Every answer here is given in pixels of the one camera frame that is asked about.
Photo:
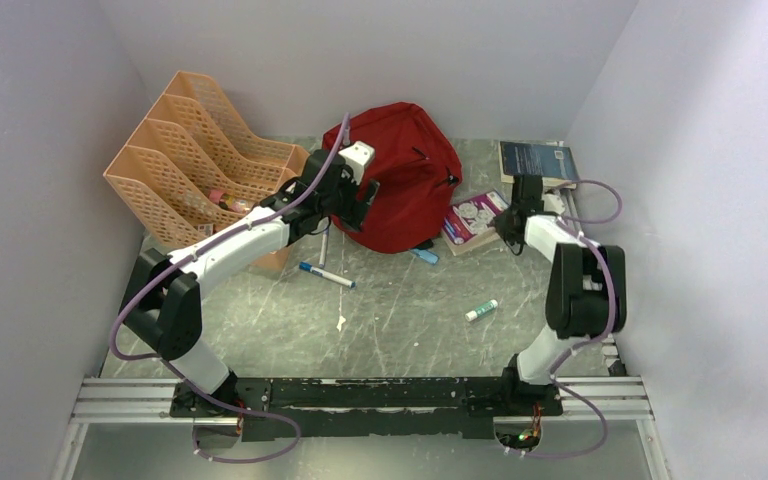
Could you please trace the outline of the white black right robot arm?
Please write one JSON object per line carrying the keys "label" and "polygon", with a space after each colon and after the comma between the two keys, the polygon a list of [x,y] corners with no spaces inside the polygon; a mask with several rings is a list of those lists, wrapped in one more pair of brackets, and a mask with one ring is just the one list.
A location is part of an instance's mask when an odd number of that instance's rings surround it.
{"label": "white black right robot arm", "polygon": [[515,176],[510,205],[493,220],[514,254],[530,248],[551,263],[544,327],[512,358],[517,376],[499,389],[502,406],[513,414],[525,413],[536,403],[536,385],[552,383],[573,353],[622,331],[627,321],[624,250],[573,229],[573,219],[552,212],[545,194],[541,177]]}

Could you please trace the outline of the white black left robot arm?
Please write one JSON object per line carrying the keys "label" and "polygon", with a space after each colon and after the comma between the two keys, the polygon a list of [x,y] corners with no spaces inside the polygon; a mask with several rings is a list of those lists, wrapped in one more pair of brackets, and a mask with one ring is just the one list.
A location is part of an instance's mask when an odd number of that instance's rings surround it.
{"label": "white black left robot arm", "polygon": [[316,232],[326,219],[361,229],[378,183],[361,189],[374,149],[356,142],[315,151],[300,176],[285,182],[243,219],[196,244],[162,254],[142,253],[116,319],[168,362],[193,388],[197,403],[221,416],[237,400],[237,377],[202,338],[202,301],[228,277],[265,255]]}

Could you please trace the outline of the purple paperback book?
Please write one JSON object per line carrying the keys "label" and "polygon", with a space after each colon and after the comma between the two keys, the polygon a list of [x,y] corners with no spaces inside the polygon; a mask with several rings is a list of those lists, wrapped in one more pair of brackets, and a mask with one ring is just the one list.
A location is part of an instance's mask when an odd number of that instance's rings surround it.
{"label": "purple paperback book", "polygon": [[509,202],[496,190],[475,195],[449,206],[441,238],[454,256],[500,240],[493,225]]}

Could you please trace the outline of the red student backpack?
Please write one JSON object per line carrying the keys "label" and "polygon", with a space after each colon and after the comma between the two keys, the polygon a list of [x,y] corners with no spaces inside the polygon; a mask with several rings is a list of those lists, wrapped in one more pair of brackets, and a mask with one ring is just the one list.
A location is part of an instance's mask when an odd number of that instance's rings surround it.
{"label": "red student backpack", "polygon": [[359,232],[341,220],[335,225],[359,245],[383,254],[434,239],[463,174],[454,147],[431,116],[409,102],[374,107],[351,118],[349,139],[375,150],[360,193],[372,180],[379,188]]}

